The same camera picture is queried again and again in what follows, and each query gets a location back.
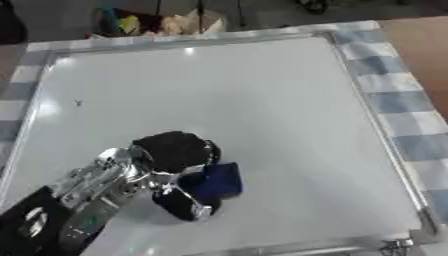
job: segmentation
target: silver metal bracket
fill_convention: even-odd
[[[383,256],[406,256],[414,245],[414,241],[411,238],[384,241],[384,243],[384,247],[380,249],[380,253]]]

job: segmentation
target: robotic arm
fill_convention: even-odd
[[[213,142],[183,132],[108,149],[3,213],[0,255],[79,255],[124,205],[148,191],[156,204],[182,220],[207,218],[219,208],[220,197],[192,188],[219,160]]]

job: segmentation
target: whiteboard frame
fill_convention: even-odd
[[[370,237],[355,237],[346,239],[331,239],[326,241],[316,241],[307,243],[293,243],[293,244],[282,244],[264,247],[251,247],[251,248],[240,248],[232,249],[219,252],[204,252],[194,255],[279,255],[285,253],[294,253],[294,255],[316,255],[316,254],[332,254],[332,253],[348,253],[354,251],[371,251],[379,250],[385,246],[387,241],[400,241],[400,243],[406,245],[419,245],[429,242],[440,242],[442,233],[444,233],[445,226],[441,224],[442,222],[436,217],[430,205],[425,199],[424,194],[419,189],[418,185],[414,183],[412,176],[406,171],[403,165],[403,159],[401,158],[398,149],[393,144],[391,139],[386,135],[384,128],[382,127],[378,117],[374,114],[373,109],[367,103],[367,96],[361,90],[358,80],[354,75],[354,72],[350,69],[348,65],[348,60],[344,55],[342,49],[335,44],[335,38],[330,33],[306,33],[306,34],[282,34],[279,32],[272,33],[272,35],[262,35],[250,38],[210,38],[207,40],[198,40],[191,37],[179,38],[177,41],[172,42],[151,42],[144,45],[129,45],[105,47],[101,49],[89,49],[89,50],[55,50],[51,52],[46,60],[45,66],[42,69],[38,84],[40,80],[47,71],[50,71],[55,65],[56,61],[61,58],[65,58],[71,55],[79,54],[91,54],[91,53],[117,53],[117,52],[131,52],[131,51],[142,51],[142,50],[161,50],[161,49],[173,49],[173,48],[184,48],[184,47],[201,47],[201,46],[211,46],[211,45],[226,45],[226,44],[244,44],[244,43],[254,43],[262,41],[272,41],[272,40],[286,40],[293,38],[304,38],[304,37],[322,37],[326,39],[334,51],[335,55],[339,59],[341,66],[345,67],[346,72],[352,80],[352,85],[355,87],[357,92],[357,97],[359,97],[361,104],[368,116],[370,122],[373,124],[374,129],[378,133],[387,155],[393,163],[394,169],[399,175],[400,181],[406,189],[408,196],[410,197],[413,206],[415,207],[416,213],[421,221],[421,228],[419,230],[409,230],[406,234],[390,234],[389,236],[370,236]],[[20,132],[11,151],[11,155],[5,166],[3,177],[0,181],[0,206],[2,205],[6,190],[8,189],[9,181],[13,176],[13,170],[15,163],[18,160],[18,152],[24,141],[27,138],[29,130],[31,129],[33,122],[35,120],[37,108],[39,102],[38,98],[40,95],[41,87],[38,86],[36,92],[30,102],[29,108],[26,113],[26,117],[20,128]]]

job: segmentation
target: checkered cloth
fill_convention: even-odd
[[[7,161],[36,89],[40,71],[51,51],[328,31],[333,33],[336,44],[346,55],[361,89],[368,95],[368,104],[376,111],[397,146],[414,182],[424,192],[439,218],[448,223],[448,128],[420,84],[387,42],[378,23],[373,21],[217,35],[32,43],[17,67],[11,84],[0,96],[0,166]]]

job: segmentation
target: whiteboard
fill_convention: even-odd
[[[244,193],[205,222],[134,200],[84,255],[184,255],[388,235],[420,221],[324,38],[60,58],[6,172],[3,210],[110,147],[193,132],[237,162]]]

